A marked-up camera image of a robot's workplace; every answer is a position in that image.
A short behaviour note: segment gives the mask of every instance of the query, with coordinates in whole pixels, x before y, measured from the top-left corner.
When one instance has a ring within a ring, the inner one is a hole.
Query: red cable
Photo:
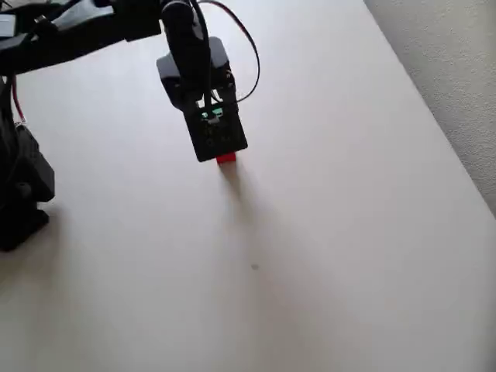
[[[17,109],[17,112],[19,113],[19,117],[21,118],[21,122],[26,122],[26,118],[24,117],[24,114],[22,113],[21,105],[19,104],[19,98],[17,97],[17,77],[14,76],[12,79],[12,97],[14,98],[14,104],[15,108]]]

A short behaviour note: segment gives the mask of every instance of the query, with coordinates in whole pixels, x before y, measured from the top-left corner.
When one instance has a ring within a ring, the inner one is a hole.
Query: robotic arm
[[[17,74],[158,35],[161,21],[171,52],[157,61],[159,76],[184,114],[198,160],[247,148],[229,59],[222,41],[208,38],[196,0],[66,0],[10,9],[0,20],[0,31],[14,30],[0,35],[0,75],[8,77],[0,79],[0,250],[13,250],[48,223],[37,202],[55,195],[53,170],[38,142],[12,119]]]

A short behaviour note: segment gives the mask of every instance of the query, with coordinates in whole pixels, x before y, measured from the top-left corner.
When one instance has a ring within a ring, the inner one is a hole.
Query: table surface
[[[0,257],[1,369],[484,370],[494,218],[365,6],[228,4],[236,165],[196,161],[163,36],[19,78],[57,197]]]

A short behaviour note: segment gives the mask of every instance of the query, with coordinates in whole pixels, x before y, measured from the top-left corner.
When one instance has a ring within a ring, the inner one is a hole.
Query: red block
[[[231,161],[236,161],[236,153],[227,153],[226,155],[217,157],[217,164],[229,163]]]

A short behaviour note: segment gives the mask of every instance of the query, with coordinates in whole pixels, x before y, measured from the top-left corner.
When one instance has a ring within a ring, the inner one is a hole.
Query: textured wall
[[[496,215],[496,0],[364,0]]]

